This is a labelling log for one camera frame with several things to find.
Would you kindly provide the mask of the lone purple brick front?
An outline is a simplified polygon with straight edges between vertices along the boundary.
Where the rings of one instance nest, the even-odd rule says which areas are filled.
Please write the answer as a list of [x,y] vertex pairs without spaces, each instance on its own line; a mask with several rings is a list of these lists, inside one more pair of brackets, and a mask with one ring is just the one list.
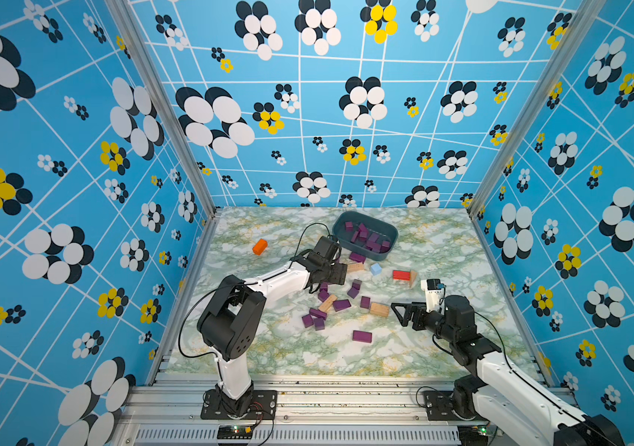
[[371,332],[354,330],[352,332],[352,340],[355,342],[371,344],[373,342],[373,334]]

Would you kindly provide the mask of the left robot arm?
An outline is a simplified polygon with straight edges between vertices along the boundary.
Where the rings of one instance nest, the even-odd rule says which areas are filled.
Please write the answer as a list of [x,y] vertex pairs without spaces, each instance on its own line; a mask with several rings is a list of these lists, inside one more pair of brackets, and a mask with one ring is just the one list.
[[245,280],[229,275],[209,295],[197,330],[216,354],[216,395],[228,416],[241,418],[253,407],[255,385],[246,352],[255,341],[268,300],[322,284],[344,284],[347,267],[338,262],[340,254],[337,238],[322,236],[313,249],[295,254],[283,267]]

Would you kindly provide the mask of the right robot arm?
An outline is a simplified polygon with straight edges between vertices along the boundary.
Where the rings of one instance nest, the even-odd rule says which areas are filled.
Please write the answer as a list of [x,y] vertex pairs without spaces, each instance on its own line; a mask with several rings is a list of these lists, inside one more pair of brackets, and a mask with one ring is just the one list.
[[453,359],[469,371],[454,382],[452,405],[462,418],[480,417],[519,445],[623,445],[606,416],[589,416],[566,403],[508,358],[504,341],[479,332],[480,314],[461,295],[433,302],[393,303],[403,327],[428,330],[448,343]]

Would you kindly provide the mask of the purple brick beside bin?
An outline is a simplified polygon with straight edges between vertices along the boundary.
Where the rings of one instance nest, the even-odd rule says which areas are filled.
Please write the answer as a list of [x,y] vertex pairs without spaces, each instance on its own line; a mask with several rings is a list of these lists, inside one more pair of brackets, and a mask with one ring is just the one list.
[[352,252],[348,258],[355,263],[361,263],[361,264],[363,264],[366,260],[365,256],[355,252]]

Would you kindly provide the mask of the dark teal storage bin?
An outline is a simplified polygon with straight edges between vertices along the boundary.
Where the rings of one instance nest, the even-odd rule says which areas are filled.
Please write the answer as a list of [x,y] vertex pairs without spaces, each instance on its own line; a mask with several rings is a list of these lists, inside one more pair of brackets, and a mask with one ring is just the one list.
[[392,224],[356,211],[342,213],[332,232],[344,249],[375,261],[385,260],[399,238]]

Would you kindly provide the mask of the natural wood printed brick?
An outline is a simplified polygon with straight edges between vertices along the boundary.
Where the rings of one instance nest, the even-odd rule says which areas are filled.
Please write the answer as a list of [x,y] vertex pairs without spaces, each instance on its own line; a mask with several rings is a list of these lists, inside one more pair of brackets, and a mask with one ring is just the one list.
[[356,272],[356,271],[363,271],[363,270],[364,270],[363,263],[350,264],[347,267],[347,273],[353,273],[353,272]]

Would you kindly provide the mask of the natural wood large brick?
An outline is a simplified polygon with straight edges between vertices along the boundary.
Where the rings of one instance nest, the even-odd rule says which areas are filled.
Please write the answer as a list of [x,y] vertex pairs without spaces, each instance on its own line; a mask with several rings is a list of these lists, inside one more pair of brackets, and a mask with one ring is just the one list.
[[390,308],[388,305],[372,302],[369,313],[377,317],[387,318],[390,314]]

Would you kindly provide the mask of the natural wood triangle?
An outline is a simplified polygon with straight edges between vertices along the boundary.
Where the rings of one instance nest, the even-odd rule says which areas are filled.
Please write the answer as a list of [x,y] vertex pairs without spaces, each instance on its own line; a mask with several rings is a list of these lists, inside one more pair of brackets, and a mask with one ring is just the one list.
[[418,273],[416,271],[410,271],[409,286],[411,288],[415,286],[417,278],[418,278]]

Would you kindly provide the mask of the red rectangular brick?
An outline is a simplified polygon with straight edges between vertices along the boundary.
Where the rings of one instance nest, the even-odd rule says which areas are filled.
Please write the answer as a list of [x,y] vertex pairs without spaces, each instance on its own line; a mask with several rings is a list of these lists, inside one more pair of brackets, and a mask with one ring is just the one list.
[[392,272],[392,278],[396,281],[409,281],[411,280],[411,272],[410,271],[398,271],[395,269]]

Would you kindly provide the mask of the natural wood slanted brick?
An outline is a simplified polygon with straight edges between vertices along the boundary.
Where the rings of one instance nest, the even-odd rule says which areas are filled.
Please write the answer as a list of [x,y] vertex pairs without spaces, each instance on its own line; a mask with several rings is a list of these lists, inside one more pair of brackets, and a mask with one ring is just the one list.
[[335,301],[337,301],[337,296],[329,295],[329,297],[327,297],[327,299],[325,299],[324,302],[322,302],[322,304],[319,306],[319,310],[327,313],[329,310],[331,310],[331,308],[333,308],[333,304],[335,303]]

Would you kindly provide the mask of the purple long brick centre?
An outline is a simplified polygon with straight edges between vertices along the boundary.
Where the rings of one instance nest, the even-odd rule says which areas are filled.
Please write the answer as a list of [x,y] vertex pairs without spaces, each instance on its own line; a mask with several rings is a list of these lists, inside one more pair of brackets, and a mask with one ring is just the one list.
[[335,311],[342,311],[342,310],[346,310],[347,308],[351,307],[351,302],[349,300],[343,299],[343,300],[336,300],[333,305],[332,305],[333,309]]

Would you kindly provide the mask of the orange brick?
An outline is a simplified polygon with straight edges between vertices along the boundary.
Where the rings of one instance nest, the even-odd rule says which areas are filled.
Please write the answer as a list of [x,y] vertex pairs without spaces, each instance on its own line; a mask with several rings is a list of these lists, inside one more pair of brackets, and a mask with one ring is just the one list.
[[255,255],[260,256],[268,247],[268,242],[264,239],[258,240],[254,247],[253,252]]

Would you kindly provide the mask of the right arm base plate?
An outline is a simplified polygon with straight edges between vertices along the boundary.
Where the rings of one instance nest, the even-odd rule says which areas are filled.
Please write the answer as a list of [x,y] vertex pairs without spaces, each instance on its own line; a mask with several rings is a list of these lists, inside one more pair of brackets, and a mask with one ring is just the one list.
[[452,391],[439,391],[435,388],[419,388],[416,392],[417,404],[425,410],[428,421],[473,422],[486,425],[490,421],[477,414],[459,414],[454,406]]

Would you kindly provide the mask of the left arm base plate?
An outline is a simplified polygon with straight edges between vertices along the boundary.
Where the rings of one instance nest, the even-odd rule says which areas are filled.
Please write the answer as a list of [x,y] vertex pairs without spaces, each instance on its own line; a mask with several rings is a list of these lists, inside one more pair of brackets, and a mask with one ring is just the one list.
[[248,390],[238,400],[232,400],[219,388],[203,394],[200,418],[203,420],[273,420],[277,409],[278,392]]

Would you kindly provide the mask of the aluminium front rail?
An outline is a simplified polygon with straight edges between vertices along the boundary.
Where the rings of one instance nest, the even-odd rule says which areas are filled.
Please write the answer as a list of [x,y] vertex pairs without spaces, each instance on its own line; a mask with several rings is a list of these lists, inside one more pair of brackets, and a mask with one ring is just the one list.
[[501,397],[485,416],[457,416],[453,385],[426,378],[263,375],[272,418],[208,420],[206,375],[160,374],[132,391],[112,445],[543,445],[543,435]]

